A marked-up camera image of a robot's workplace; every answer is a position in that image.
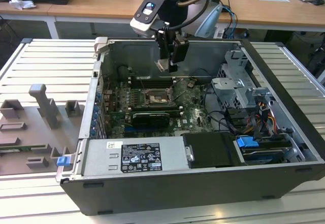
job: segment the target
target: wooden desk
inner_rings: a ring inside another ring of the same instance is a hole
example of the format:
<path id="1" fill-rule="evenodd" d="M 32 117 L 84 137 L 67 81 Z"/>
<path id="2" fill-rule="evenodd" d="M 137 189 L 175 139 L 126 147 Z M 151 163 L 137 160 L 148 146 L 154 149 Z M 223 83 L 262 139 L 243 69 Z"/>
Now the wooden desk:
<path id="1" fill-rule="evenodd" d="M 0 3 L 0 15 L 6 19 L 41 20 L 48 24 L 52 38 L 58 39 L 55 22 L 129 23 L 143 0 L 70 0 L 68 5 L 37 4 L 37 8 L 19 11 Z M 300 0 L 270 2 L 230 0 L 238 16 L 239 28 L 325 31 L 325 5 L 314 6 Z M 224 29 L 230 21 L 222 13 L 217 25 Z"/>
<path id="2" fill-rule="evenodd" d="M 315 6 L 301 0 L 289 1 L 230 0 L 231 8 L 238 16 L 238 27 L 282 26 L 284 30 L 305 31 L 311 27 L 325 28 L 325 5 Z M 229 14 L 222 13 L 219 22 L 229 22 Z"/>
<path id="3" fill-rule="evenodd" d="M 132 19 L 143 0 L 70 0 L 68 5 L 52 5 L 51 16 Z"/>

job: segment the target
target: computer mouse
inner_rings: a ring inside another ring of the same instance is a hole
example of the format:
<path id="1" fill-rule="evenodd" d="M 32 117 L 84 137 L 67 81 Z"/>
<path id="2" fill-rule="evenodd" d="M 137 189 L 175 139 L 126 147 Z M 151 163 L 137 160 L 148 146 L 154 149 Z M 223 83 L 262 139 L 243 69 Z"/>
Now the computer mouse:
<path id="1" fill-rule="evenodd" d="M 313 3 L 315 6 L 321 6 L 321 5 L 325 4 L 325 2 L 323 0 L 314 0 L 310 3 Z"/>

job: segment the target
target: motherboard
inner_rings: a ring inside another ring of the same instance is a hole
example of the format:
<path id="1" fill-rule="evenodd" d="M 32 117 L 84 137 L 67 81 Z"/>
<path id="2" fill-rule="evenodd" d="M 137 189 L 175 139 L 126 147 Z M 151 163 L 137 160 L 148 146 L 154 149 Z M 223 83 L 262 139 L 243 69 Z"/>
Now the motherboard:
<path id="1" fill-rule="evenodd" d="M 212 132 L 203 106 L 205 85 L 194 78 L 110 81 L 105 86 L 108 138 L 181 136 Z"/>

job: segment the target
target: warning label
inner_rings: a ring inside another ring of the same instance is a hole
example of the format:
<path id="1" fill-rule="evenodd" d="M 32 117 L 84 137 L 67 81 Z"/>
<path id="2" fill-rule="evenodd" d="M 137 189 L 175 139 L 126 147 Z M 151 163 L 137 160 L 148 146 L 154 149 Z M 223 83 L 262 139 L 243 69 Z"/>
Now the warning label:
<path id="1" fill-rule="evenodd" d="M 163 170 L 158 143 L 123 144 L 121 161 L 123 173 Z"/>

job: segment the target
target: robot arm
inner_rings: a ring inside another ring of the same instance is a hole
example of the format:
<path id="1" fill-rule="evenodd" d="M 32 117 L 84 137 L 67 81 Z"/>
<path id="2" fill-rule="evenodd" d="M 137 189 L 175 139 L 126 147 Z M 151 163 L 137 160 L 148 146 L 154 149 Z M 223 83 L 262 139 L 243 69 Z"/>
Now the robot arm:
<path id="1" fill-rule="evenodd" d="M 177 71 L 176 63 L 184 61 L 189 47 L 181 29 L 195 22 L 207 9 L 209 1 L 193 18 L 186 20 L 188 7 L 200 0 L 144 0 L 131 21 L 134 31 L 142 36 L 155 35 L 160 50 L 157 65 L 161 71 Z"/>

